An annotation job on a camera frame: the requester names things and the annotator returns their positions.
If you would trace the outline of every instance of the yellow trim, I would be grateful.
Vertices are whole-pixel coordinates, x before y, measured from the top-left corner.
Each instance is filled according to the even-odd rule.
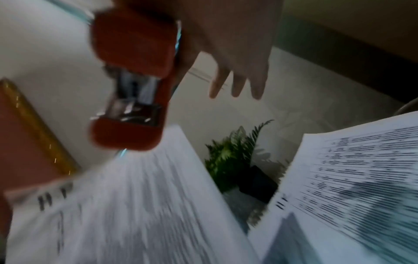
[[[33,134],[34,138],[39,143],[39,146],[47,154],[51,163],[54,164],[63,175],[72,175],[76,173],[80,166],[42,121],[23,94],[19,92],[16,85],[10,80],[3,78],[0,80],[0,91],[10,99],[10,103],[16,110],[16,113],[26,124],[28,130]]]

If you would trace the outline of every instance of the pink surface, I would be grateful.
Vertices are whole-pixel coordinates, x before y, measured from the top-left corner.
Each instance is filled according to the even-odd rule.
[[[60,177],[26,125],[0,91],[0,191],[41,184]],[[7,234],[11,211],[0,196],[0,232]]]

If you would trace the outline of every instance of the stapler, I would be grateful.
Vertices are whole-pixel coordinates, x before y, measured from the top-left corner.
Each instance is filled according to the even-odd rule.
[[[90,33],[96,56],[115,80],[108,106],[92,118],[93,141],[106,148],[154,148],[175,81],[175,21],[115,8],[97,13]]]

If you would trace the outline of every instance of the potted plant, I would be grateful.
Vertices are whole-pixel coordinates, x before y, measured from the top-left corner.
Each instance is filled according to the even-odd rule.
[[[212,140],[206,145],[209,159],[205,166],[221,193],[239,187],[241,192],[267,203],[276,192],[277,183],[257,166],[250,166],[259,133],[271,121],[254,127],[249,135],[241,126],[220,142]]]

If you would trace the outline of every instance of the dark baseboard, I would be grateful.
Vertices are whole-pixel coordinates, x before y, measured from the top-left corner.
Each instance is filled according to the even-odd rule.
[[[312,22],[284,15],[274,45],[401,102],[418,97],[418,63]]]

